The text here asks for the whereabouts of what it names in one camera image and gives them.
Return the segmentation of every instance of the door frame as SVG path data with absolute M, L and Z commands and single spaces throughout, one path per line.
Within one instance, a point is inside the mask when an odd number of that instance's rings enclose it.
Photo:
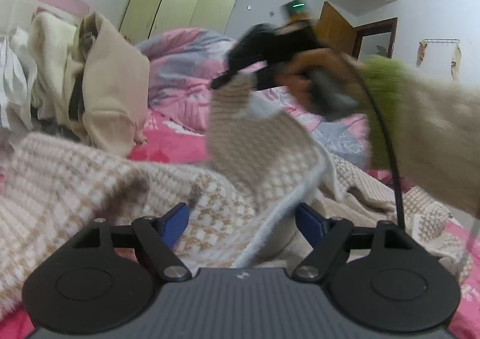
M 381 33 L 390 32 L 390 42 L 388 43 L 387 57 L 391 59 L 393 46 L 395 43 L 395 34 L 397 33 L 397 20 L 398 17 L 395 17 L 355 27 L 354 29 L 357 32 L 357 37 L 355 38 L 355 43 L 353 44 L 352 56 L 358 59 L 360 48 L 362 47 L 362 40 L 365 36 L 379 35 Z

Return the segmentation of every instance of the cream wardrobe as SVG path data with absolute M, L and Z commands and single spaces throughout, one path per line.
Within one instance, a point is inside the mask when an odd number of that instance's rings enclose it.
M 120 32 L 133 44 L 182 27 L 225 33 L 236 0 L 130 0 Z

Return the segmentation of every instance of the beige fuzzy sleeve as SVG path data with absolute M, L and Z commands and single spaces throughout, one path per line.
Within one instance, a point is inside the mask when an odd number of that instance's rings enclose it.
M 399 91 L 400 172 L 480 218 L 480 90 L 406 73 Z

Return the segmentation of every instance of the person's arm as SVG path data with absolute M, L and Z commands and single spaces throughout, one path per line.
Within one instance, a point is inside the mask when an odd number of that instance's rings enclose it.
M 373 167 L 389 169 L 385 140 L 355 78 L 328 49 L 297 55 L 278 81 L 308 109 L 309 66 L 332 71 L 369 115 Z M 436 199 L 480 218 L 480 93 L 453 82 L 423 79 L 396 60 L 358 65 L 393 136 L 400 172 Z

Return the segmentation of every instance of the black cable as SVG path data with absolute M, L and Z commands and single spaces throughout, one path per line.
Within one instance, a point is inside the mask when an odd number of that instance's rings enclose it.
M 405 230 L 405 213 L 403 210 L 403 195 L 402 195 L 402 184 L 400 179 L 400 173 L 398 172 L 397 157 L 395 156 L 395 151 L 393 148 L 392 138 L 388 131 L 387 125 L 385 124 L 385 119 L 383 118 L 383 113 L 380 111 L 377 102 L 375 101 L 374 96 L 371 94 L 370 90 L 363 79 L 363 76 L 358 72 L 358 70 L 346 61 L 340 53 L 339 57 L 343 60 L 346 66 L 349 68 L 350 72 L 355 76 L 358 83 L 362 86 L 363 90 L 367 94 L 368 100 L 375 111 L 375 115 L 380 123 L 380 129 L 382 130 L 383 137 L 385 138 L 385 144 L 387 147 L 388 162 L 390 163 L 390 169 L 392 171 L 392 180 L 393 180 L 393 191 L 395 194 L 395 206 L 397 207 L 397 224 L 400 229 Z

